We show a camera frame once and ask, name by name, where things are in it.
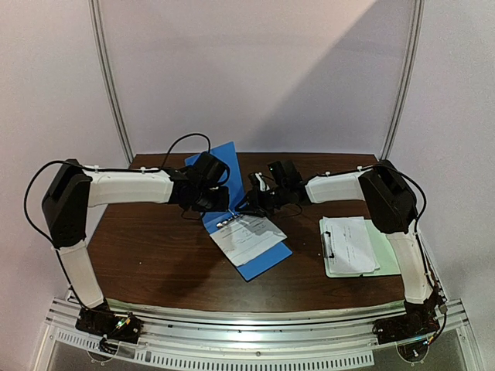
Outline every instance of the clipboard clip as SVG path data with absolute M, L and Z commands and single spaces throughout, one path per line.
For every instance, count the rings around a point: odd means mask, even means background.
M 233 221 L 241 218 L 242 216 L 244 216 L 243 214 L 234 214 L 232 213 L 232 216 L 230 218 L 227 218 L 225 219 L 224 221 L 222 222 L 218 222 L 217 223 L 217 228 L 220 229 L 220 228 L 224 228 L 227 224 L 229 223 L 232 223 Z
M 328 236 L 328 246 L 326 244 L 325 236 Z M 332 239 L 330 238 L 332 234 L 326 230 L 321 234 L 322 246 L 323 246 L 323 258 L 324 259 L 333 259 L 335 258 L 335 254 L 332 249 Z

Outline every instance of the paper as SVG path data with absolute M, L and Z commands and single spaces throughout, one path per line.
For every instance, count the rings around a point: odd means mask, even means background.
M 332 274 L 370 273 L 380 267 L 364 218 L 323 218 L 320 226 L 326 256 L 333 256 L 328 259 Z
M 287 238 L 267 218 L 247 215 L 235 219 L 210 236 L 236 267 L 255 259 Z
M 375 277 L 390 276 L 401 273 L 397 258 L 395 257 L 394 249 L 390 244 L 390 241 L 387 239 L 387 236 L 380 232 L 371 220 L 364 220 L 364 223 L 366 224 L 366 228 L 370 236 L 371 246 L 373 247 L 373 252 L 380 268 L 370 273 L 334 274 L 330 272 L 329 259 L 325 259 L 325 272 L 328 277 Z
M 239 168 L 239 161 L 237 160 L 237 154 L 235 151 L 235 145 L 233 142 L 226 143 L 220 147 L 211 148 L 212 155 L 225 162 L 230 168 L 230 177 L 225 183 L 225 186 L 229 189 L 230 194 L 230 209 L 234 209 L 235 206 L 244 197 L 244 186 L 242 184 L 241 169 Z M 186 160 L 186 165 L 192 165 L 199 155 L 195 155 Z M 208 233 L 215 233 L 218 228 L 217 224 L 223 222 L 229 218 L 231 213 L 207 213 L 203 218 L 203 224 Z M 239 274 L 246 281 L 250 281 L 265 271 L 274 267 L 287 257 L 290 257 L 292 252 L 284 245 L 283 242 L 277 243 L 271 249 L 265 251 L 255 259 L 247 262 L 240 267 L 236 267 Z

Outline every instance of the green clipboard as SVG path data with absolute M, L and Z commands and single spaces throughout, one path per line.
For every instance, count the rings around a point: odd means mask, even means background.
M 380 268 L 370 273 L 360 274 L 333 274 L 330 273 L 329 258 L 323 254 L 323 260 L 325 261 L 325 272 L 330 278 L 342 278 L 342 277 L 376 277 L 376 276 L 391 276 L 400 274 L 399 264 L 395 257 L 394 249 L 387 239 L 386 235 L 380 232 L 377 227 L 373 225 L 371 220 L 364 220 L 366 229 L 370 235 L 371 246 L 373 247 L 374 254 L 377 258 L 377 262 L 380 264 Z

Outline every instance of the white arm segment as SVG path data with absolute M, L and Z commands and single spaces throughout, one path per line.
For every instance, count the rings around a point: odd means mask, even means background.
M 173 182 L 165 172 L 90 172 L 88 207 L 108 203 L 167 203 Z M 88 308 L 104 300 L 85 241 L 60 249 L 60 259 L 79 299 Z
M 167 203 L 173 182 L 166 172 L 89 172 L 88 207 L 108 203 Z
M 433 290 L 425 276 L 425 268 L 421 256 L 421 247 L 414 235 L 414 225 L 409 226 L 408 234 L 392 233 L 387 238 L 390 241 L 404 282 L 405 300 L 412 304 L 423 304 Z
M 326 203 L 345 199 L 364 200 L 358 178 L 363 172 L 335 176 L 316 176 L 306 184 L 306 192 L 312 203 Z
M 86 243 L 81 240 L 72 247 L 60 249 L 59 254 L 67 276 L 81 302 L 88 308 L 94 308 L 103 303 L 104 296 L 94 275 Z

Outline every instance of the metal frame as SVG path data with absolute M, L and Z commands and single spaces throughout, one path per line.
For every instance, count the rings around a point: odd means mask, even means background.
M 99 0 L 89 0 L 91 21 L 93 23 L 94 39 L 96 42 L 98 59 L 100 61 L 101 74 L 107 91 L 108 103 L 110 104 L 111 113 L 114 117 L 115 127 L 117 129 L 118 138 L 121 141 L 122 150 L 124 151 L 125 159 L 128 164 L 134 159 L 131 141 L 128 136 L 127 128 L 125 127 L 124 118 L 120 104 L 118 103 L 117 91 L 115 89 L 114 76 L 111 72 L 110 60 L 107 53 L 107 43 L 103 30 L 103 21 L 101 18 L 101 7 Z
M 415 10 L 411 19 L 411 31 L 408 37 L 408 49 L 405 56 L 404 67 L 402 69 L 401 83 L 399 85 L 397 100 L 395 101 L 392 121 L 388 128 L 383 148 L 381 149 L 380 159 L 382 160 L 390 156 L 392 146 L 394 145 L 395 135 L 397 134 L 399 122 L 401 120 L 402 111 L 404 110 L 405 100 L 411 82 L 412 69 L 416 58 L 416 51 L 418 49 L 424 7 L 425 0 L 415 0 Z
M 404 313 L 401 302 L 371 308 L 294 313 L 227 313 L 154 308 L 113 301 L 144 321 L 137 345 L 121 343 L 116 359 L 167 369 L 287 371 L 352 369 L 374 364 L 378 318 Z M 50 363 L 56 342 L 94 352 L 99 338 L 74 328 L 80 307 L 54 299 L 34 370 Z M 445 330 L 456 330 L 469 371 L 482 370 L 461 301 L 449 303 Z
M 387 135 L 385 137 L 384 145 L 381 149 L 380 159 L 386 159 L 390 156 L 391 149 L 394 144 L 395 135 L 397 134 L 399 121 L 401 120 L 402 111 L 404 110 L 405 99 L 407 96 L 409 84 L 411 81 L 412 69 L 416 57 L 416 50 L 418 48 L 423 8 L 425 5 L 425 0 L 414 1 L 415 9 L 411 17 L 411 28 L 408 37 L 407 51 L 405 54 L 404 66 L 402 69 L 401 81 L 399 83 L 399 91 L 394 105 L 392 120 L 388 128 Z M 134 152 L 131 148 L 131 142 L 128 136 L 127 128 L 122 116 L 120 104 L 118 103 L 114 77 L 111 72 L 111 64 L 108 57 L 108 49 L 104 37 L 100 0 L 89 0 L 89 4 L 91 20 L 93 23 L 94 37 L 96 40 L 96 47 L 100 60 L 104 85 L 107 91 L 111 112 L 114 117 L 115 127 L 117 128 L 118 137 L 121 141 L 121 146 L 124 151 L 125 157 L 130 164 L 134 159 Z

